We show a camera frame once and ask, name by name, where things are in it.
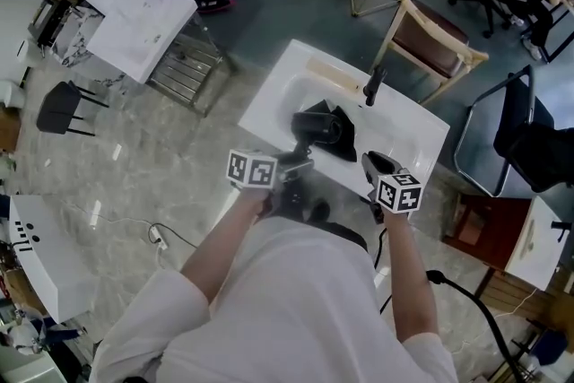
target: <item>marble floor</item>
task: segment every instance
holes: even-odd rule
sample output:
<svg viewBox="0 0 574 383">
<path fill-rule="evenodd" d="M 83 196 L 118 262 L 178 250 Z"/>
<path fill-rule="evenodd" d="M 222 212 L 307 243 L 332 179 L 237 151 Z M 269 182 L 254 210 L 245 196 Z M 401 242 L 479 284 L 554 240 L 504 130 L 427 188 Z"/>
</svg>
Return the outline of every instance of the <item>marble floor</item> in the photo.
<svg viewBox="0 0 574 383">
<path fill-rule="evenodd" d="M 51 59 L 30 72 L 14 155 L 17 169 L 6 189 L 11 194 L 42 194 L 86 265 L 100 278 L 93 310 L 76 319 L 93 342 L 106 334 L 158 264 L 179 267 L 192 251 L 164 232 L 170 247 L 157 257 L 147 237 L 149 222 L 169 225 L 199 244 L 231 191 L 223 176 L 229 149 L 271 152 L 268 145 L 237 126 L 265 72 L 239 65 L 207 118 L 129 79 L 107 89 Z M 95 130 L 96 137 L 51 135 L 36 128 L 44 95 L 64 80 L 97 92 L 109 103 L 110 108 L 104 109 L 82 101 L 79 112 L 86 121 L 75 127 Z M 118 145 L 121 151 L 114 160 Z M 360 232 L 374 257 L 378 234 L 369 210 L 357 196 L 319 174 L 311 175 L 309 187 L 316 196 L 328 190 L 333 220 Z M 443 270 L 472 291 L 486 267 L 439 242 L 452 225 L 460 187 L 452 173 L 437 166 L 412 223 L 426 266 Z M 100 218 L 92 228 L 89 221 L 96 200 L 101 201 Z M 386 244 L 381 264 L 388 265 Z M 440 333 L 454 354 L 460 381 L 496 368 L 501 357 L 490 332 L 483 333 L 487 326 L 479 310 L 448 287 L 435 289 Z M 385 319 L 392 322 L 390 307 Z M 526 328 L 521 318 L 505 316 L 499 322 L 507 339 Z"/>
</svg>

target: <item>shoe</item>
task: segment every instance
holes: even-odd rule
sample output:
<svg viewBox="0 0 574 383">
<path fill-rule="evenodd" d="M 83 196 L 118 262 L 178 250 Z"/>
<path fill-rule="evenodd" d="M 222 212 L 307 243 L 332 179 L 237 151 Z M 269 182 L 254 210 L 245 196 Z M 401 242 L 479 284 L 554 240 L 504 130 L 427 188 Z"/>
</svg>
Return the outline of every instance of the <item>shoe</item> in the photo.
<svg viewBox="0 0 574 383">
<path fill-rule="evenodd" d="M 536 61 L 540 61 L 542 59 L 542 53 L 540 52 L 540 48 L 537 47 L 536 45 L 533 45 L 532 42 L 530 41 L 530 39 L 523 38 L 522 39 L 522 45 L 524 46 L 524 48 L 526 48 L 528 50 L 530 55 Z"/>
<path fill-rule="evenodd" d="M 307 222 L 326 222 L 329 215 L 331 215 L 331 206 L 327 201 L 321 199 L 313 206 Z"/>
<path fill-rule="evenodd" d="M 510 22 L 519 28 L 524 26 L 524 20 L 522 18 L 518 18 L 515 14 L 510 17 Z"/>
</svg>

